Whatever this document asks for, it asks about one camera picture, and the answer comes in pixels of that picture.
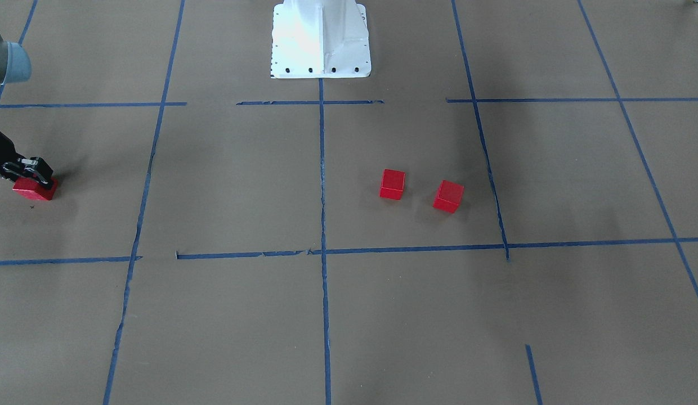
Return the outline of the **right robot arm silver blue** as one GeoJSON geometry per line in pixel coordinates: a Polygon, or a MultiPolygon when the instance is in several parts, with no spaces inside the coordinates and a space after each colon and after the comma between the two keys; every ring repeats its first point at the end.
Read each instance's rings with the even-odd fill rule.
{"type": "MultiPolygon", "coordinates": [[[[26,82],[32,76],[32,63],[21,44],[4,40],[0,34],[0,85],[26,82]]],[[[53,170],[40,157],[25,158],[14,142],[0,131],[0,178],[10,182],[29,179],[45,190],[56,182],[53,170]]]]}

